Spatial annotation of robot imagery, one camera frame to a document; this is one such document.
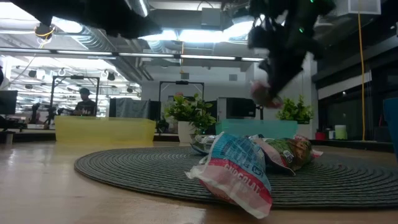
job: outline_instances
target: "round woven mat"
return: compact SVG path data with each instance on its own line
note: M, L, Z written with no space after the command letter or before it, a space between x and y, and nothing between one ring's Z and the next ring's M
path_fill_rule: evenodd
M91 179L138 192L223 203L184 174L201 158L189 147L113 149L79 158L75 169ZM274 208L398 207L398 170L360 159L324 154L294 177L267 176Z

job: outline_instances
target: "robotic arm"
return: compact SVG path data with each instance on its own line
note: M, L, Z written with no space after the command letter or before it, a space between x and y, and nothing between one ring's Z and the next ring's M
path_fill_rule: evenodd
M260 26L253 27L248 37L248 47L269 50L269 58L259 68L268 74L267 83L255 83L252 97L257 104L269 108L280 106L277 94L291 79L302 71L307 52L314 59L323 57L323 47L313 39L313 27L318 16L335 8L332 0L251 0L249 14L255 18L265 15ZM276 18L287 11L284 25Z

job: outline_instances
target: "person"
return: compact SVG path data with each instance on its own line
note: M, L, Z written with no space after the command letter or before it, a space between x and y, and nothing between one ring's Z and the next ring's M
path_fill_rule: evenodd
M81 88L79 92L83 101L77 103L73 114L77 116L95 116L97 106L94 101L88 98L90 91L87 88Z

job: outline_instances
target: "table surface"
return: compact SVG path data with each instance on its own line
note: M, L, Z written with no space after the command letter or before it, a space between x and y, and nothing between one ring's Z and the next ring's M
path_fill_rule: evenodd
M155 142L154 146L178 146ZM190 203L111 187L73 170L75 159L114 148L54 142L0 146L0 223L397 223L398 210L271 210L257 220L239 207ZM318 150L396 166L395 156L334 147Z

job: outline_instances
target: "chocolate snack bag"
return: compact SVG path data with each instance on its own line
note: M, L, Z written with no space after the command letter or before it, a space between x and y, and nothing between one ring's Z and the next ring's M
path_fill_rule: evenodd
M215 196L234 203L256 218L268 216L272 205L264 153L249 138L221 133L206 162L186 175L198 178Z

